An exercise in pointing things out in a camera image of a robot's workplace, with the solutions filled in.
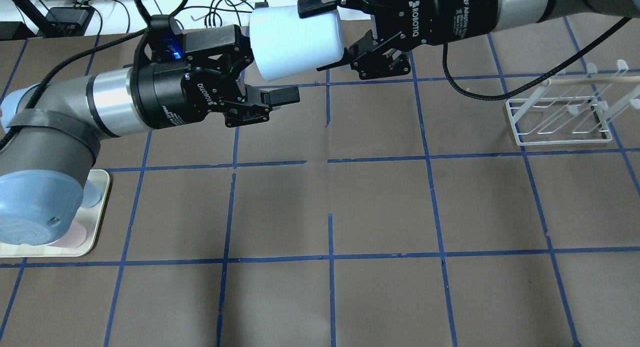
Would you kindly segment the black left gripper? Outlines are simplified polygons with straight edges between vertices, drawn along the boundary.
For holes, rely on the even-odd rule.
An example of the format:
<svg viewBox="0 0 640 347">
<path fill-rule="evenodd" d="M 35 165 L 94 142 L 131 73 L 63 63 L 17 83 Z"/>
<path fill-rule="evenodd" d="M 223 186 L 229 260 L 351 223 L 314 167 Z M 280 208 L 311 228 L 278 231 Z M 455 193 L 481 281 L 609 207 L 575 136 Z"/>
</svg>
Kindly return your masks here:
<svg viewBox="0 0 640 347">
<path fill-rule="evenodd" d="M 276 107 L 301 101 L 297 86 L 264 91 L 241 81 L 254 58 L 238 25 L 182 32 L 183 58 L 151 62 L 135 51 L 131 92 L 142 121 L 152 129 L 199 123 L 221 113 L 228 128 L 267 122 Z"/>
</svg>

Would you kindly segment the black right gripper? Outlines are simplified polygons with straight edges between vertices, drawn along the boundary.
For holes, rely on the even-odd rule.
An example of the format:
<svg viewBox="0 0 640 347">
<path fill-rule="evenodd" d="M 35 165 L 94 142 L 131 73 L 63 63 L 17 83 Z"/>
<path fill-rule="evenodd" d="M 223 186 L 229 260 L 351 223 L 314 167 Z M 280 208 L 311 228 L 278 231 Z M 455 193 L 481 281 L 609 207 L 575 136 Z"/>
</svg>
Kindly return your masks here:
<svg viewBox="0 0 640 347">
<path fill-rule="evenodd" d="M 370 15 L 373 27 L 345 47 L 340 60 L 316 71 L 340 67 L 357 71 L 362 80 L 407 75 L 407 53 L 416 47 L 487 34 L 496 27 L 499 14 L 499 0 L 298 0 L 297 14 L 306 19 L 338 7 Z"/>
</svg>

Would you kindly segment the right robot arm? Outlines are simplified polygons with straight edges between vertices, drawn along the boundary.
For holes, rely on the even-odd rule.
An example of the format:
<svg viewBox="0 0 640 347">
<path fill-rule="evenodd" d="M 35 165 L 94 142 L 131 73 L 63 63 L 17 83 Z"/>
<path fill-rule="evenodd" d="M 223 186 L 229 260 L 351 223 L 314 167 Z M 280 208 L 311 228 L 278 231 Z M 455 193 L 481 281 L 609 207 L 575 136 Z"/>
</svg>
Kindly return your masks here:
<svg viewBox="0 0 640 347">
<path fill-rule="evenodd" d="M 348 66 L 359 78 L 407 75 L 407 53 L 419 46 L 443 46 L 494 31 L 567 15 L 593 13 L 639 17 L 639 0 L 299 0 L 302 19 L 338 8 L 361 11 L 373 28 L 322 71 Z"/>
</svg>

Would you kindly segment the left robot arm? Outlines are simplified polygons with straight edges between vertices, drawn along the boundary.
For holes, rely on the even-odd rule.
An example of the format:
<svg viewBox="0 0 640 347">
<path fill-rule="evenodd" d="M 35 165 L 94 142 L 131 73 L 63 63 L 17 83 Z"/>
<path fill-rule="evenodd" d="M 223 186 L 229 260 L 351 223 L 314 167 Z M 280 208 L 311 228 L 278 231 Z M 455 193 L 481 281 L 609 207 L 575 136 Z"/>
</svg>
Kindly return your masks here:
<svg viewBox="0 0 640 347">
<path fill-rule="evenodd" d="M 121 69 L 53 81 L 77 59 L 141 37 Z M 144 30 L 59 63 L 1 105 L 1 242 L 48 245 L 68 233 L 85 200 L 103 140 L 204 121 L 221 113 L 228 128 L 267 122 L 299 103 L 297 87 L 265 91 L 242 82 L 253 63 L 237 25 L 183 32 L 169 15 Z"/>
</svg>

